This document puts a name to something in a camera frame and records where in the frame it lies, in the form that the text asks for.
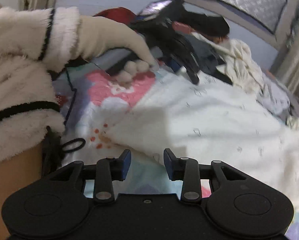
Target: bed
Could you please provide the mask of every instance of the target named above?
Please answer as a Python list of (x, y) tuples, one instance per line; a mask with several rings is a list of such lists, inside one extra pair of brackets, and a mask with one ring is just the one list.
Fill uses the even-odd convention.
[[(95, 14), (102, 9), (106, 8), (95, 9), (94, 6), (92, 9), (92, 6), (80, 5), (80, 11), (86, 10), (84, 14)], [(258, 39), (250, 33), (248, 35), (253, 37), (253, 41)], [(259, 43), (262, 45), (252, 49), (252, 54), (256, 54), (255, 61), (261, 66), (270, 65), (277, 51), (271, 50), (273, 47), (262, 41)], [(271, 59), (265, 62), (264, 57)], [(62, 141), (82, 137), (87, 144), (67, 155), (63, 165), (75, 160), (94, 164), (108, 156), (118, 157), (127, 147), (132, 150), (132, 163), (127, 179), (114, 182), (116, 195), (177, 193), (179, 196), (182, 183), (170, 181), (161, 165), (163, 147), (170, 147), (178, 157), (190, 156), (203, 164), (221, 159), (281, 190), (292, 200), (296, 213), (286, 236), (299, 240), (299, 131), (285, 127), (257, 104), (255, 98), (204, 73), (200, 73), (200, 87), (193, 87), (182, 73), (176, 76), (166, 67), (157, 72), (140, 74), (128, 89), (112, 83), (92, 63), (68, 70), (78, 92)], [(73, 95), (66, 74), (62, 74), (53, 85), (62, 114), (66, 115)], [(209, 107), (197, 104), (202, 98), (209, 100), (202, 101)], [(194, 119), (189, 122), (189, 116), (186, 116), (196, 108), (204, 109), (195, 116), (196, 120), (205, 118), (203, 127), (194, 125)], [(223, 119), (206, 118), (215, 113)], [(172, 120), (179, 116), (179, 122), (173, 124)], [(237, 140), (230, 137), (227, 143), (220, 143), (233, 133), (238, 135)], [(202, 151), (200, 145), (205, 147), (204, 157), (196, 154)], [(91, 196), (93, 186), (93, 181), (87, 182), (87, 196)], [(208, 183), (202, 181), (203, 197), (210, 193)]]

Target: crumpled white fabric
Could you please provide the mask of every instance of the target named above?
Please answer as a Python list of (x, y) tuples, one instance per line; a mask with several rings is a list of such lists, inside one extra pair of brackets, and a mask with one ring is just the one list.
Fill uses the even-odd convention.
[(106, 135), (161, 164), (165, 148), (201, 164), (222, 160), (283, 192), (299, 211), (299, 130), (241, 89), (204, 73), (199, 78), (195, 86), (165, 74)]
[(289, 108), (290, 100), (287, 94), (263, 74), (264, 87), (257, 95), (257, 101), (269, 112), (279, 115)]
[(299, 117), (290, 115), (287, 118), (286, 125), (292, 130), (299, 130)]
[(256, 99), (259, 90), (264, 86), (264, 81), (261, 68), (251, 57), (250, 47), (236, 39), (215, 44), (199, 33), (192, 32), (192, 35), (214, 47), (226, 62), (217, 69), (232, 80), (233, 86), (240, 87)]

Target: red spots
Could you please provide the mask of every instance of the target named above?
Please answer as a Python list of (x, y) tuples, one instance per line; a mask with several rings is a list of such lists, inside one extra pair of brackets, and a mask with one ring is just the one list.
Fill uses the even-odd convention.
[(60, 107), (62, 107), (68, 101), (67, 97), (62, 95), (56, 95), (56, 100)]
[(96, 137), (95, 137), (95, 136), (93, 136), (93, 137), (90, 138), (90, 140), (91, 140), (92, 142), (97, 143), (97, 144), (96, 144), (96, 149), (102, 149), (102, 148), (111, 149), (111, 146), (110, 146), (110, 145), (107, 145), (108, 143), (111, 142), (111, 140), (110, 140), (109, 138), (107, 138), (107, 137), (104, 136), (104, 135), (105, 135), (105, 132), (104, 132), (104, 131), (103, 131), (103, 132), (100, 132), (100, 130), (98, 130), (98, 129), (96, 128), (96, 129), (94, 130), (94, 133), (97, 134), (99, 141), (101, 141), (100, 143), (97, 143), (97, 141), (96, 141)]

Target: white cloth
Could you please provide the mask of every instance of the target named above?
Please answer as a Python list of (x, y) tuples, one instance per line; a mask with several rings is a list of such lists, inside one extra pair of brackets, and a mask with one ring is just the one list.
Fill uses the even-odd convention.
[(201, 164), (222, 160), (283, 192), (299, 211), (299, 131), (241, 89), (199, 78), (195, 86), (166, 74), (106, 135), (161, 164), (165, 148)]
[(292, 130), (299, 130), (299, 118), (297, 116), (289, 116), (286, 125)]
[[(64, 68), (77, 39), (77, 8), (58, 8), (42, 62), (51, 9), (17, 12), (0, 9), (0, 111), (34, 101), (57, 102), (47, 70)], [(64, 131), (63, 116), (54, 110), (35, 110), (0, 122), (0, 162), (40, 143), (46, 126)]]
[(256, 99), (264, 81), (261, 68), (251, 57), (250, 47), (236, 39), (228, 39), (217, 45), (199, 33), (192, 32), (192, 35), (214, 47), (226, 62), (217, 69), (232, 80), (233, 86), (240, 87)]
[(279, 115), (289, 108), (290, 101), (287, 94), (263, 73), (264, 87), (257, 95), (257, 101), (269, 112)]

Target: gloved hand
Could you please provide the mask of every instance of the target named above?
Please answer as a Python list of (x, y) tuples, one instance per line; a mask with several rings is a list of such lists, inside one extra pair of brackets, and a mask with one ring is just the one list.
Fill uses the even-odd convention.
[(144, 39), (128, 26), (104, 17), (80, 16), (75, 58), (98, 57), (109, 49), (128, 48), (150, 66), (156, 61)]
[(126, 62), (124, 69), (121, 70), (114, 79), (122, 86), (129, 86), (132, 81), (133, 77), (136, 76), (137, 73), (144, 73), (150, 69), (147, 62), (143, 60), (136, 60)]

